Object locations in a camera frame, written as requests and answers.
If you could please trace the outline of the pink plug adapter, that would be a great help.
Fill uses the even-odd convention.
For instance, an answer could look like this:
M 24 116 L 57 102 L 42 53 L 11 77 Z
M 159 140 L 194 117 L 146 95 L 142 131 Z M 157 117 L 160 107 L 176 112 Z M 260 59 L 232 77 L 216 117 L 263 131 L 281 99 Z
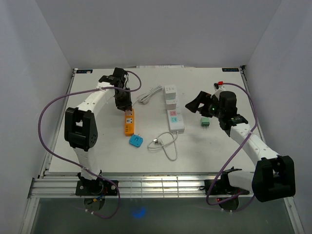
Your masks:
M 133 114 L 133 111 L 127 110 L 127 111 L 125 112 L 125 114 L 126 114 L 127 116 L 131 116 L 131 115 Z

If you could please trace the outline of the green plug adapter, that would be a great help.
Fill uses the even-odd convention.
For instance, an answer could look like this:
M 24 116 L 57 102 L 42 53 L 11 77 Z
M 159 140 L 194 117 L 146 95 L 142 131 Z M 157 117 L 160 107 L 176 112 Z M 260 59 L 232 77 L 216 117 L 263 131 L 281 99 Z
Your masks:
M 202 117 L 200 119 L 200 125 L 203 128 L 208 128 L 210 126 L 210 120 L 208 117 Z

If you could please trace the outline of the white pastel power strip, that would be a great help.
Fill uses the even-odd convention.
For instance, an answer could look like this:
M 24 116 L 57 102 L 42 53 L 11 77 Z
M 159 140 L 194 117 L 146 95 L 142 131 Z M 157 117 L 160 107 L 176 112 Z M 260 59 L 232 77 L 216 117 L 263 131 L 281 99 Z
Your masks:
M 176 100 L 178 101 L 176 109 L 166 110 L 167 120 L 169 125 L 169 131 L 171 133 L 178 132 L 179 134 L 182 134 L 185 131 L 185 124 L 182 116 L 178 94 L 176 95 Z

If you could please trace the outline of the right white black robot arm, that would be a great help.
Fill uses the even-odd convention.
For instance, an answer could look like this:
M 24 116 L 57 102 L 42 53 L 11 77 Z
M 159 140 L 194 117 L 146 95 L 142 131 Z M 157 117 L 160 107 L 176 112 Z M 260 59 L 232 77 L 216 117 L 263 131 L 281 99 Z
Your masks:
M 248 121 L 237 112 L 234 92 L 220 91 L 210 95 L 201 91 L 186 108 L 203 117 L 216 117 L 220 128 L 243 150 L 255 165 L 254 172 L 230 168 L 223 170 L 211 183 L 207 194 L 215 189 L 231 194 L 252 192 L 258 201 L 266 202 L 295 195 L 294 161 L 281 156 L 252 133 Z

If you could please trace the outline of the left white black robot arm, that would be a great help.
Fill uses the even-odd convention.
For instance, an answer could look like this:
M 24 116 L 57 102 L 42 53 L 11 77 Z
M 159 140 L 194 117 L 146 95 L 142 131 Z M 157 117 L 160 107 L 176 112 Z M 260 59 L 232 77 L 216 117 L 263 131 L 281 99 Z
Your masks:
M 130 88 L 127 86 L 128 76 L 126 70 L 115 68 L 111 75 L 103 75 L 98 80 L 95 90 L 81 104 L 65 111 L 64 138 L 74 149 L 82 166 L 78 174 L 80 181 L 93 195 L 103 190 L 103 182 L 98 178 L 101 170 L 95 156 L 90 153 L 98 139 L 96 116 L 112 98 L 117 109 L 126 114 L 134 112 Z

